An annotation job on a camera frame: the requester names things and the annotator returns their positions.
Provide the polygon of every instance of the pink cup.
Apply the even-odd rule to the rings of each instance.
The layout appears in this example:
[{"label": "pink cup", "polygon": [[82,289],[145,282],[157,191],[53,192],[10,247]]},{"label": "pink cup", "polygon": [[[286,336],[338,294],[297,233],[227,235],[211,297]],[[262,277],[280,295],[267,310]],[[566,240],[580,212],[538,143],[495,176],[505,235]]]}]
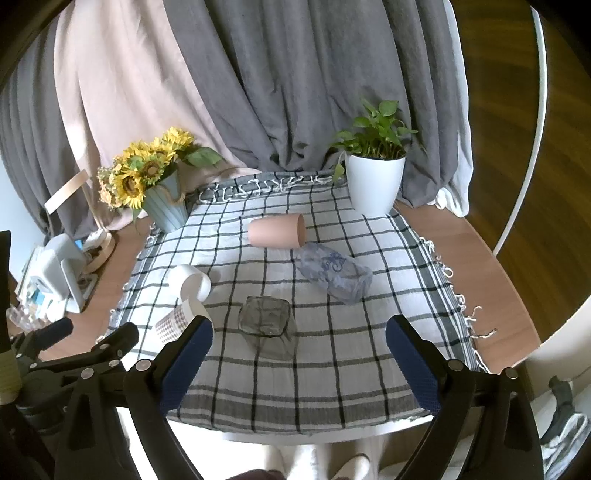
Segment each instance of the pink cup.
[{"label": "pink cup", "polygon": [[301,248],[306,243],[304,217],[301,213],[288,213],[253,220],[248,226],[248,240],[253,247]]}]

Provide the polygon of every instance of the white wall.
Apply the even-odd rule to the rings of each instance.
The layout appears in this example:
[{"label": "white wall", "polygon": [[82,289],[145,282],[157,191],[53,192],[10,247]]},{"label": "white wall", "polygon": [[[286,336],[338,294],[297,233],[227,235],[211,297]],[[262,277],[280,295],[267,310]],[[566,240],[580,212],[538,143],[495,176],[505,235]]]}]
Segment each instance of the white wall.
[{"label": "white wall", "polygon": [[0,231],[10,230],[10,273],[17,281],[34,245],[43,245],[44,235],[18,197],[0,158]]},{"label": "white wall", "polygon": [[[548,340],[527,359],[534,394],[548,389],[548,380],[557,375],[571,379],[591,365],[591,297]],[[574,394],[591,383],[591,369],[573,384]]]}]

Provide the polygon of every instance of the green plant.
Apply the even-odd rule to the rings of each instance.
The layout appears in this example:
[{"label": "green plant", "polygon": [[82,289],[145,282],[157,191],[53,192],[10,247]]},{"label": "green plant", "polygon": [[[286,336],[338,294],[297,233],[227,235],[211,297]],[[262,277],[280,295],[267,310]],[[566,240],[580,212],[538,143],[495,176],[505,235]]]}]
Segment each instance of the green plant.
[{"label": "green plant", "polygon": [[[407,128],[402,120],[396,118],[398,101],[384,100],[377,108],[367,100],[362,99],[362,103],[367,116],[359,116],[353,120],[353,127],[361,130],[355,133],[341,130],[336,134],[339,141],[332,146],[358,157],[382,160],[403,158],[406,155],[403,141],[408,135],[418,132]],[[337,180],[343,173],[345,169],[339,160],[333,180]]]}]

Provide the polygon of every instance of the potted plant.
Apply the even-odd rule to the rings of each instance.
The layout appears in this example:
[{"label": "potted plant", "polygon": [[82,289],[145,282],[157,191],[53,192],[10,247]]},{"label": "potted plant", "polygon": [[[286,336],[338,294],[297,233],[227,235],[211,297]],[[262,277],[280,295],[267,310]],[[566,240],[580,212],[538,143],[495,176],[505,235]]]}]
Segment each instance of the potted plant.
[{"label": "potted plant", "polygon": [[[353,120],[353,126],[360,130],[341,130],[333,146],[348,154],[347,183],[353,208],[365,216],[383,216],[390,212],[398,195],[406,158],[404,144],[417,131],[396,117],[397,101],[385,100],[377,108],[367,100],[362,102],[367,116]],[[339,159],[333,179],[343,173]]]},{"label": "potted plant", "polygon": [[207,167],[222,160],[215,150],[193,141],[192,134],[171,127],[151,143],[133,142],[111,168],[98,169],[101,201],[112,209],[131,207],[134,222],[144,209],[165,232],[181,228],[188,215],[177,163]]}]

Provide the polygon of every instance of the clear glass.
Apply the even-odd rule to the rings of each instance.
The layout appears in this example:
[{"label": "clear glass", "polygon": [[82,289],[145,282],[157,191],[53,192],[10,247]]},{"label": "clear glass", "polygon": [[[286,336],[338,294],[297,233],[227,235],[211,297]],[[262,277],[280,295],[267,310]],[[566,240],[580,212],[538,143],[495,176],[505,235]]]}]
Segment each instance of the clear glass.
[{"label": "clear glass", "polygon": [[315,243],[300,249],[297,267],[305,278],[347,305],[361,301],[374,276],[370,268],[354,258]]},{"label": "clear glass", "polygon": [[238,314],[238,329],[259,356],[275,360],[294,358],[297,328],[288,301],[248,297]]}]

